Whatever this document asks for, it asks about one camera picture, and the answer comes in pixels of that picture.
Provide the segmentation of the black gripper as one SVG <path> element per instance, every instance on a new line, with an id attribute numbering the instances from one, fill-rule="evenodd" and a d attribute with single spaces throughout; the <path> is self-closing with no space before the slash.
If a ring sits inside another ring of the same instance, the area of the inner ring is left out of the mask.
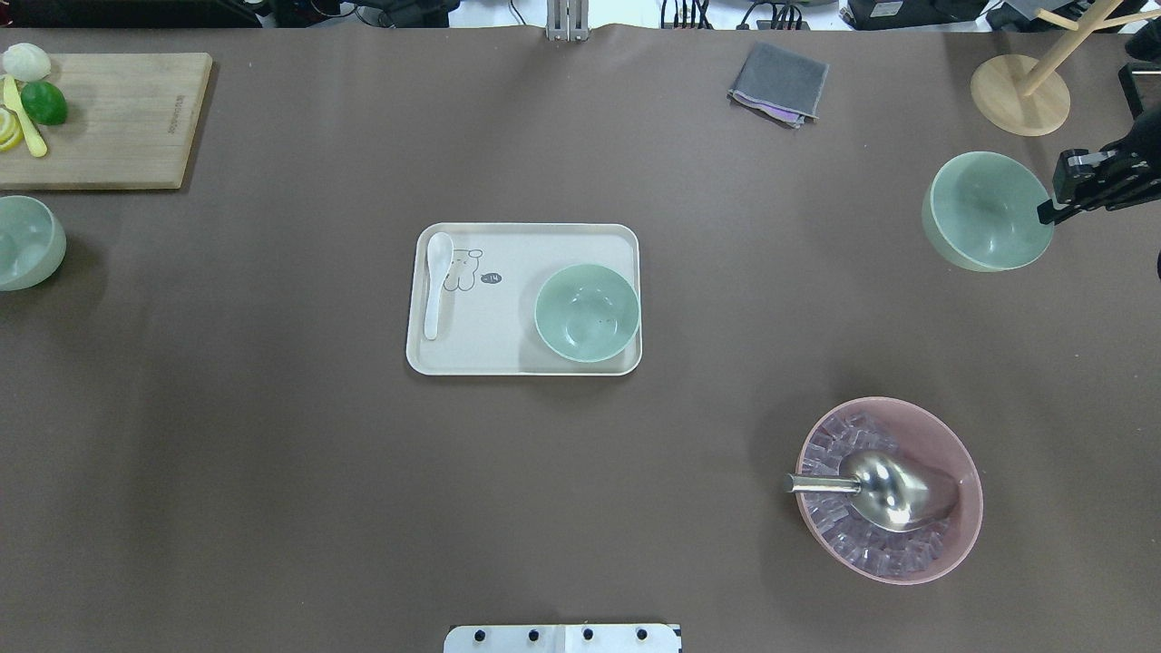
<path id="1" fill-rule="evenodd" d="M 1158 200 L 1160 194 L 1160 108 L 1135 117 L 1127 136 L 1099 151 L 1070 149 L 1058 157 L 1054 200 L 1037 207 L 1044 227 L 1079 211 L 1108 211 Z"/>

